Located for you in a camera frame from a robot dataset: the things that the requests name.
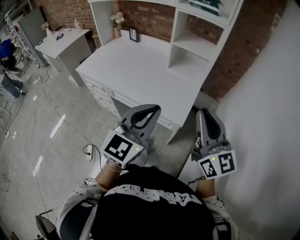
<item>white sleeve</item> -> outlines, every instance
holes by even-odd
[[[63,203],[56,222],[57,233],[62,240],[71,236],[74,240],[89,238],[95,219],[98,201],[107,190],[94,179],[86,180],[84,185],[75,189]]]
[[[225,209],[224,203],[217,197],[203,198],[215,221],[213,240],[237,240],[239,230]]]

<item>white wall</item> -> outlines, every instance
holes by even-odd
[[[291,239],[300,228],[300,7],[294,0],[217,114],[238,160],[238,171],[217,182],[227,209],[255,239]]]
[[[5,23],[0,27],[0,39],[2,41],[9,39],[9,32],[6,29]]]

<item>black t-shirt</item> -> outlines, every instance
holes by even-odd
[[[130,165],[98,202],[93,239],[153,236],[212,239],[214,219],[195,192],[154,168]]]

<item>vase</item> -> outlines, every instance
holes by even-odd
[[[114,38],[120,37],[120,30],[118,28],[113,29],[113,36],[114,36]]]
[[[46,28],[46,32],[48,37],[53,35],[53,32],[49,28]]]

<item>brick wall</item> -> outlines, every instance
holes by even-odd
[[[74,19],[80,22],[82,28],[90,29],[94,35],[97,30],[87,0],[31,0],[33,7],[42,7],[51,30],[59,26],[74,28]]]
[[[127,19],[123,29],[136,27],[139,33],[170,42],[175,8],[148,2],[120,1],[120,11]]]
[[[201,88],[202,92],[220,99],[239,81],[267,44],[286,3],[287,0],[244,0],[233,30]],[[120,10],[127,17],[128,25],[136,27],[140,33],[170,42],[173,7],[120,1]],[[194,16],[188,18],[186,30],[213,43],[217,43],[222,33],[218,26]]]

